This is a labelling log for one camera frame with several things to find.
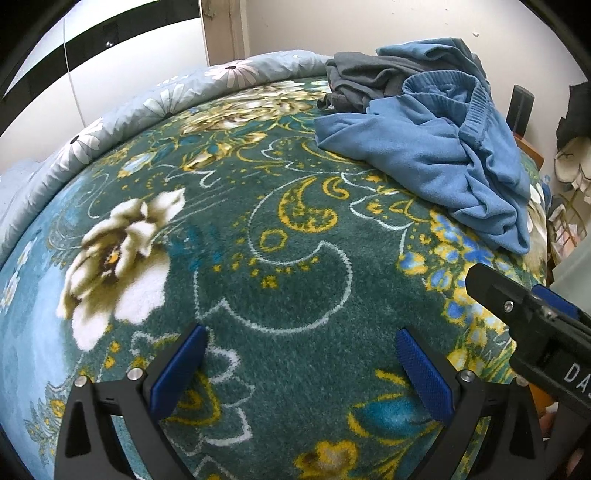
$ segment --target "fleece blanket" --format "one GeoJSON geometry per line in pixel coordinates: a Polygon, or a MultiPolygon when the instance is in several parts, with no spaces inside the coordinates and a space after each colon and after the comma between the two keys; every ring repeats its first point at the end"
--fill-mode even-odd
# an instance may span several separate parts
{"type": "MultiPolygon", "coordinates": [[[[234,66],[212,78],[252,85],[234,66]]],[[[327,91],[291,79],[164,113],[26,228],[0,271],[0,423],[37,480],[53,478],[73,379],[144,367],[190,322],[208,329],[206,359],[161,425],[200,480],[405,479],[440,428],[396,360],[405,325],[457,368],[512,378],[506,327],[464,280],[480,261],[543,281],[534,163],[523,156],[538,247],[492,252],[380,171],[318,149],[327,91]]],[[[145,102],[165,112],[164,100],[145,102]]]]}

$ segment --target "black object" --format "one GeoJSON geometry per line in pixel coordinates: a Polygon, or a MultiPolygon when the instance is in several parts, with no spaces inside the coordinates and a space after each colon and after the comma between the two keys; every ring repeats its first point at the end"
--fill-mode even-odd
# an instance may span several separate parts
{"type": "Polygon", "coordinates": [[[174,410],[203,359],[206,338],[205,328],[193,324],[145,371],[135,368],[122,380],[96,384],[77,378],[57,442],[55,480],[135,480],[111,415],[124,418],[154,480],[192,480],[158,421],[174,410]]]}
{"type": "MultiPolygon", "coordinates": [[[[398,332],[410,334],[439,372],[455,371],[447,358],[429,352],[425,342],[411,327],[398,332]]],[[[407,369],[413,385],[419,378],[407,369]]],[[[443,427],[437,439],[416,467],[409,480],[452,478],[472,439],[479,420],[491,417],[486,436],[470,470],[470,479],[509,480],[543,479],[544,443],[533,399],[528,387],[515,380],[510,385],[483,382],[470,370],[456,371],[445,383],[458,391],[455,415],[443,427]]]]}
{"type": "Polygon", "coordinates": [[[556,129],[556,148],[562,150],[573,138],[591,137],[591,83],[569,87],[570,98],[566,118],[556,129]]]}
{"type": "Polygon", "coordinates": [[[460,391],[451,395],[454,415],[444,422],[410,480],[451,478],[482,417],[491,420],[469,479],[546,480],[564,467],[577,446],[585,452],[569,480],[590,478],[591,318],[545,287],[537,287],[534,294],[483,264],[471,267],[466,276],[468,295],[509,326],[517,343],[509,361],[512,368],[559,400],[550,439],[544,442],[541,437],[527,386],[519,386],[516,380],[509,385],[483,382],[470,370],[458,372],[451,380],[453,366],[446,357],[433,352],[407,327],[397,333],[397,346],[407,345],[398,355],[427,409],[436,409],[432,399],[439,393],[445,397],[449,391],[460,391]],[[417,362],[427,368],[417,368],[417,362]],[[429,369],[439,376],[431,375],[436,381],[426,385],[424,372],[429,369]]]}
{"type": "Polygon", "coordinates": [[[530,121],[531,109],[534,106],[534,94],[520,85],[513,87],[513,95],[507,112],[507,125],[520,137],[525,135],[530,121]]]}

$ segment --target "blue fleece clothing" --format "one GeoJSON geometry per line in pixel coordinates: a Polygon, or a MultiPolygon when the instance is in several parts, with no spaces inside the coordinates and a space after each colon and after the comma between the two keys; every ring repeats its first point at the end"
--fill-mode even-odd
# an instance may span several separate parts
{"type": "Polygon", "coordinates": [[[445,61],[462,72],[474,75],[480,80],[486,91],[489,94],[491,93],[491,86],[486,79],[486,73],[482,68],[480,59],[470,51],[468,45],[461,38],[433,38],[401,45],[390,45],[378,48],[376,53],[378,55],[390,55],[420,61],[445,61]]]}
{"type": "Polygon", "coordinates": [[[334,113],[314,124],[320,148],[386,172],[492,248],[529,251],[530,179],[511,130],[474,76],[419,73],[402,95],[372,100],[367,114],[334,113]]]}

